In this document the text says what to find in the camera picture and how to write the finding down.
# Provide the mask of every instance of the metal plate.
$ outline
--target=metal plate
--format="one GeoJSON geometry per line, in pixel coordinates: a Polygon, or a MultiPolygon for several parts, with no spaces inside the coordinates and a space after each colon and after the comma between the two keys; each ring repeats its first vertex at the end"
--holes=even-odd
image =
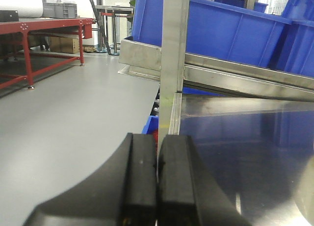
{"type": "Polygon", "coordinates": [[[313,124],[310,102],[183,95],[180,134],[252,225],[310,226],[313,124]]]}

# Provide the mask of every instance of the cardboard box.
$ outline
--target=cardboard box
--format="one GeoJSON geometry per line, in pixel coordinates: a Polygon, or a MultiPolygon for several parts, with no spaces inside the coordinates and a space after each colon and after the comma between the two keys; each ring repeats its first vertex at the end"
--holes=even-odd
{"type": "Polygon", "coordinates": [[[61,53],[79,52],[79,40],[65,37],[51,37],[50,51],[61,53]]]}

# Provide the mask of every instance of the metal rail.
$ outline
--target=metal rail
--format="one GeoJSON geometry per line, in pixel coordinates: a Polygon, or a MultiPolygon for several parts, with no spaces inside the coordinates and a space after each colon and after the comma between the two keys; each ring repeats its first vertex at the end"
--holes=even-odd
{"type": "MultiPolygon", "coordinates": [[[[120,73],[160,80],[161,48],[121,41],[120,62],[131,65],[120,73]]],[[[233,96],[314,101],[314,78],[185,54],[184,85],[233,96]]]]}

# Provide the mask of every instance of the red table leg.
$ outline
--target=red table leg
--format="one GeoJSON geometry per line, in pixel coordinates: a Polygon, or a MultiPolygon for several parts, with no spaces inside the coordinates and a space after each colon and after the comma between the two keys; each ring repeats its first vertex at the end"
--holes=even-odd
{"type": "Polygon", "coordinates": [[[83,26],[78,26],[78,39],[79,39],[79,59],[80,59],[80,65],[82,66],[84,64],[84,55],[83,55],[83,26]]]}
{"type": "Polygon", "coordinates": [[[23,32],[22,44],[23,44],[24,57],[25,57],[27,80],[28,80],[28,84],[29,84],[28,89],[33,90],[34,89],[33,72],[31,69],[29,45],[28,45],[28,38],[27,37],[28,37],[28,32],[23,32]]]}

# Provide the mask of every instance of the workbench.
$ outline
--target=workbench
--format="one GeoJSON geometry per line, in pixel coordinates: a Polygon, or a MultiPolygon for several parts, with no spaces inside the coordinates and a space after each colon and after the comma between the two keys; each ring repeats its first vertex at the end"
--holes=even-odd
{"type": "Polygon", "coordinates": [[[4,77],[9,79],[8,81],[0,84],[0,89],[10,86],[12,84],[18,83],[23,80],[28,80],[28,89],[33,89],[34,85],[34,77],[45,73],[49,70],[52,70],[56,67],[65,65],[75,60],[80,60],[81,65],[84,64],[83,57],[83,38],[89,39],[92,37],[92,24],[93,19],[91,18],[76,18],[76,19],[45,19],[45,18],[25,18],[20,19],[19,22],[9,22],[9,23],[0,23],[0,34],[12,34],[12,33],[21,33],[21,40],[13,40],[11,42],[5,42],[6,44],[12,45],[22,45],[24,50],[25,57],[25,65],[26,65],[26,75],[0,75],[0,77],[4,77]],[[77,27],[78,32],[66,31],[67,27],[77,27]],[[32,54],[29,51],[29,43],[28,36],[32,33],[35,33],[39,30],[51,31],[55,28],[58,28],[60,31],[65,30],[66,34],[78,35],[79,38],[79,57],[78,56],[67,56],[67,55],[57,55],[57,54],[32,54]],[[48,67],[42,68],[37,71],[32,70],[32,65],[30,61],[30,56],[44,56],[44,57],[56,57],[56,58],[64,58],[65,60],[48,67]]]}

